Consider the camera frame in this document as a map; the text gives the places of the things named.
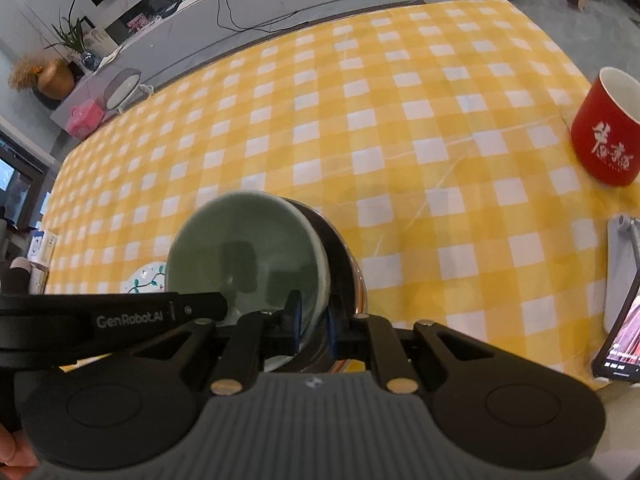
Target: table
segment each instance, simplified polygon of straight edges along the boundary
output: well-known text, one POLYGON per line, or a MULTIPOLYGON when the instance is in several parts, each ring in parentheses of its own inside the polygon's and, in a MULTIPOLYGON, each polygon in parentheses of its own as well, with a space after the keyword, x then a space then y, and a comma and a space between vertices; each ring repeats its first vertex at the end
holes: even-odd
POLYGON ((47 291, 119 292, 198 206, 264 189, 320 210, 370 312, 446 323, 589 381, 604 340, 606 221, 638 209, 577 163, 589 84, 499 0, 380 10, 233 54, 66 159, 47 291))

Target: pink bag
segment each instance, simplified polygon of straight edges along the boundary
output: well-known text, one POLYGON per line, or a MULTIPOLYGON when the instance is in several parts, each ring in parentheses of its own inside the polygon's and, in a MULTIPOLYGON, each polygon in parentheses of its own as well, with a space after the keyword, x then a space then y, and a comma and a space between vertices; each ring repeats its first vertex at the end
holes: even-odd
POLYGON ((66 132, 76 139, 85 140, 100 125, 104 110, 93 99, 71 108, 71 117, 66 122, 66 132))

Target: mug rim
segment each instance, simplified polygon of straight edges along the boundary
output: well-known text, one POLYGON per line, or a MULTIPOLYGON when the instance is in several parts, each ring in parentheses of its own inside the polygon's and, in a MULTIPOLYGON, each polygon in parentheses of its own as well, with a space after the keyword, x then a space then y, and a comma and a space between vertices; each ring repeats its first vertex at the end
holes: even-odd
POLYGON ((607 86, 604 84, 604 81, 602 79, 602 76, 604 74, 606 74, 607 72, 617 72, 621 75, 623 75, 627 80, 631 80, 631 82, 633 84, 635 84, 636 86, 638 86, 638 88, 640 88, 640 82, 633 77, 631 74, 626 73, 624 70, 620 70, 619 68, 616 68, 614 66, 603 66, 600 71, 598 72, 598 79, 600 81, 600 84, 602 85, 602 88, 604 89, 604 91, 607 93, 607 96, 609 96, 609 99, 611 99, 611 101, 614 102, 614 104, 616 105, 616 107, 618 108, 618 110, 620 110, 623 114, 625 114, 630 120, 632 120, 635 124, 638 124, 640 126, 640 120, 632 117, 629 112, 627 112, 621 105, 620 103, 615 99, 615 97, 613 97, 613 95, 611 95, 611 92, 609 91, 609 89, 607 88, 607 86))

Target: smartphone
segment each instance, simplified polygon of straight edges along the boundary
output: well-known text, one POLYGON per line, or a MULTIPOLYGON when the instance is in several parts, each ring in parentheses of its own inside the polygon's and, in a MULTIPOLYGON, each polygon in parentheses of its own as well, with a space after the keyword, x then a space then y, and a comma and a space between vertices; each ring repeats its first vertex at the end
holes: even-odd
POLYGON ((640 271, 604 345, 591 363, 595 377, 640 383, 640 271))

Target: red mug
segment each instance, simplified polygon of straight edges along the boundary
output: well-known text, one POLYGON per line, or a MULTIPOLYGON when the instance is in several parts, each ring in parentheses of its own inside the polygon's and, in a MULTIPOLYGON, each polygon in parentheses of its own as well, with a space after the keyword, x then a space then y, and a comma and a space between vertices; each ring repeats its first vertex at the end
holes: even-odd
POLYGON ((571 126, 571 143, 584 168, 610 186, 628 186, 640 172, 640 83, 606 66, 571 126))

